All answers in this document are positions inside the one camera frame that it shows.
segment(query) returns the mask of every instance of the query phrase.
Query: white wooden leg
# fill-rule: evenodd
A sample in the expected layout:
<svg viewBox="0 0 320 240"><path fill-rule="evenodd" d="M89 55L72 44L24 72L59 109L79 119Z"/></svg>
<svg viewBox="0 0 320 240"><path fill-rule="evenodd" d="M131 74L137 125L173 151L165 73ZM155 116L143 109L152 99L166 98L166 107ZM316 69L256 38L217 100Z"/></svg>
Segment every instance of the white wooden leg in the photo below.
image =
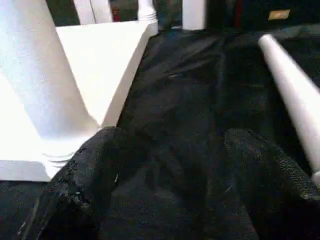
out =
<svg viewBox="0 0 320 240"><path fill-rule="evenodd" d="M272 35L262 36L258 43L309 159L313 180L319 185L319 89Z"/></svg>
<svg viewBox="0 0 320 240"><path fill-rule="evenodd" d="M45 0L2 1L0 29L1 70L42 139L49 166L61 168L98 125L85 108Z"/></svg>
<svg viewBox="0 0 320 240"><path fill-rule="evenodd" d="M97 24L113 22L109 0L91 0L91 4Z"/></svg>
<svg viewBox="0 0 320 240"><path fill-rule="evenodd" d="M182 1L182 28L202 30L206 27L206 0Z"/></svg>
<svg viewBox="0 0 320 240"><path fill-rule="evenodd" d="M90 0L73 0L81 25L95 24L96 17Z"/></svg>
<svg viewBox="0 0 320 240"><path fill-rule="evenodd" d="M153 0L138 0L138 21L149 24L151 36L159 32L157 12Z"/></svg>

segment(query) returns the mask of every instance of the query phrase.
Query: white chair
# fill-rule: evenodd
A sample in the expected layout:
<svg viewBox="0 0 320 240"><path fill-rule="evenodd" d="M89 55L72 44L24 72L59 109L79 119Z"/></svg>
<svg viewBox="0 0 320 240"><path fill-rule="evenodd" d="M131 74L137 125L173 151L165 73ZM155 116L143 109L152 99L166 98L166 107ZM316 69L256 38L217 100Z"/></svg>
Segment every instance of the white chair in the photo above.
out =
<svg viewBox="0 0 320 240"><path fill-rule="evenodd" d="M115 126L158 34L152 0L139 0L129 22L112 22L107 0L74 3L81 25L57 28L45 0L0 4L0 180L49 181L84 141ZM204 27L194 6L184 1L183 17L199 24L187 29Z"/></svg>

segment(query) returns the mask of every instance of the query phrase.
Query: black cloth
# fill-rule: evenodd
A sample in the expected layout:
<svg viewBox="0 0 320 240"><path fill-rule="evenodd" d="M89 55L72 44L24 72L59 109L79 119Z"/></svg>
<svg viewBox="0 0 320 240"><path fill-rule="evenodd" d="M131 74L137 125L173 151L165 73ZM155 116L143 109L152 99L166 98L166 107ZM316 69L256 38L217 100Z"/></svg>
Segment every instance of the black cloth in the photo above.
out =
<svg viewBox="0 0 320 240"><path fill-rule="evenodd" d="M100 130L45 187L17 239L98 239L118 176L142 149L120 128Z"/></svg>
<svg viewBox="0 0 320 240"><path fill-rule="evenodd" d="M46 182L0 181L0 239L13 239Z"/></svg>
<svg viewBox="0 0 320 240"><path fill-rule="evenodd" d="M317 82L319 25L272 33ZM118 122L143 153L125 161L109 206L101 209L102 239L268 237L239 188L226 132L252 129L307 175L310 168L257 46L261 34L168 32L149 41ZM8 189L1 191L5 198ZM14 202L0 204L22 225ZM12 237L2 226L0 234Z"/></svg>
<svg viewBox="0 0 320 240"><path fill-rule="evenodd" d="M78 13L72 0L46 0L46 4L56 27L80 25Z"/></svg>
<svg viewBox="0 0 320 240"><path fill-rule="evenodd" d="M286 19L269 20L272 11L289 10ZM320 23L320 2L314 0L237 0L235 26L244 30Z"/></svg>
<svg viewBox="0 0 320 240"><path fill-rule="evenodd" d="M320 238L320 191L292 158L252 130L230 129L225 145L262 239Z"/></svg>

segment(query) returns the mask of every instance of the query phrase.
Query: white chair leg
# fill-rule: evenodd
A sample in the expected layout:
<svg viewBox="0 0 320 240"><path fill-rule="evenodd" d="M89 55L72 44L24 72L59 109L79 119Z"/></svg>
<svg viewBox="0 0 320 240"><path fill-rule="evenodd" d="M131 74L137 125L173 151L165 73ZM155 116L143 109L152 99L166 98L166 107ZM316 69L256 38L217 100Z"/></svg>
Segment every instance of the white chair leg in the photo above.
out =
<svg viewBox="0 0 320 240"><path fill-rule="evenodd" d="M153 0L138 0L138 21L149 24L150 35L155 36L159 32L157 12Z"/></svg>
<svg viewBox="0 0 320 240"><path fill-rule="evenodd" d="M95 24L96 17L90 0L73 0L81 25Z"/></svg>
<svg viewBox="0 0 320 240"><path fill-rule="evenodd" d="M112 23L114 21L109 0L91 0L91 4L97 24Z"/></svg>
<svg viewBox="0 0 320 240"><path fill-rule="evenodd" d="M182 29L202 30L206 27L206 0L182 1Z"/></svg>
<svg viewBox="0 0 320 240"><path fill-rule="evenodd" d="M320 184L320 92L301 67L270 34L258 42L302 147Z"/></svg>
<svg viewBox="0 0 320 240"><path fill-rule="evenodd" d="M1 70L42 139L48 165L62 168L98 125L84 105L45 0L2 2L0 29Z"/></svg>

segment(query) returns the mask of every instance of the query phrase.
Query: white table leg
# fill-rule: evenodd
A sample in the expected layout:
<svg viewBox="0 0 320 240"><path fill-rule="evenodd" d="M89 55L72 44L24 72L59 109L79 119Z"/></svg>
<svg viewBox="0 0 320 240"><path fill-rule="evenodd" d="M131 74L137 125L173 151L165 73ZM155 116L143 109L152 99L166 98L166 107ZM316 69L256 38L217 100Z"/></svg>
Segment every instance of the white table leg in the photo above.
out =
<svg viewBox="0 0 320 240"><path fill-rule="evenodd" d="M2 1L0 39L1 70L41 137L49 165L61 168L98 125L85 108L45 0Z"/></svg>
<svg viewBox="0 0 320 240"><path fill-rule="evenodd" d="M96 17L90 0L73 0L81 25L95 24Z"/></svg>
<svg viewBox="0 0 320 240"><path fill-rule="evenodd" d="M182 28L202 30L206 27L206 0L182 1Z"/></svg>
<svg viewBox="0 0 320 240"><path fill-rule="evenodd" d="M320 184L319 89L272 35L262 36L258 43L308 157L313 180Z"/></svg>
<svg viewBox="0 0 320 240"><path fill-rule="evenodd" d="M91 4L97 24L112 23L114 21L109 0L91 0Z"/></svg>

